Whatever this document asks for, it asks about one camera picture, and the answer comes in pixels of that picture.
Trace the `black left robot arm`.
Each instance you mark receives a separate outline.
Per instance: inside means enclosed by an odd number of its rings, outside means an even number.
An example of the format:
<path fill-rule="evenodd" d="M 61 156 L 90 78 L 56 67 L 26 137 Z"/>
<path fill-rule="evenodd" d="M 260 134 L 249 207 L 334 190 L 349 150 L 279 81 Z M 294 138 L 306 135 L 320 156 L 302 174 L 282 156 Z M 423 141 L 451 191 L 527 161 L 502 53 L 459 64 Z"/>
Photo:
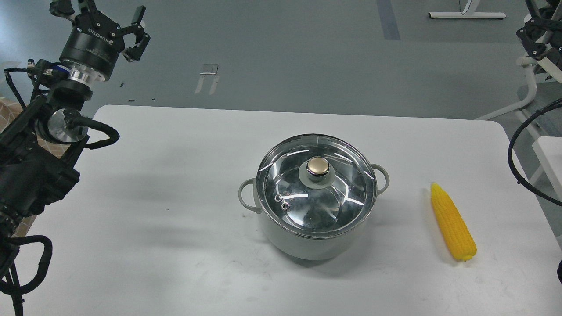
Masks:
<path fill-rule="evenodd" d="M 79 0 L 78 6 L 76 14 L 70 0 L 50 3 L 50 13 L 73 26 L 59 62 L 30 59 L 26 68 L 4 70 L 22 107 L 0 137 L 1 292 L 11 297 L 17 316 L 23 314 L 23 296 L 46 278 L 54 249 L 46 236 L 18 237 L 18 226 L 72 190 L 84 149 L 119 140 L 117 130 L 81 110 L 92 98 L 92 84 L 110 79 L 118 57 L 140 60 L 150 40 L 143 5 L 123 27 L 93 0 Z"/>

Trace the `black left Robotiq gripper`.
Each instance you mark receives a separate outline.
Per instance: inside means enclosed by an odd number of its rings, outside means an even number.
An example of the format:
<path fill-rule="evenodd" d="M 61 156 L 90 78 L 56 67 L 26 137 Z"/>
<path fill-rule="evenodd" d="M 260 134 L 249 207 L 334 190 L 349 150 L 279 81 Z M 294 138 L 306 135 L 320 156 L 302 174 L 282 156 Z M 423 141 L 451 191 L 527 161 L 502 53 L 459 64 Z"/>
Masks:
<path fill-rule="evenodd" d="M 73 2 L 79 6 L 77 14 Z M 70 63 L 84 65 L 95 70 L 108 81 L 122 53 L 127 62 L 138 61 L 151 39 L 142 24 L 146 6 L 140 5 L 133 14 L 129 26 L 119 24 L 102 12 L 87 13 L 83 0 L 52 0 L 49 12 L 73 24 L 72 32 L 60 54 L 59 60 L 67 67 Z M 134 34 L 134 46 L 125 49 L 123 36 Z"/>

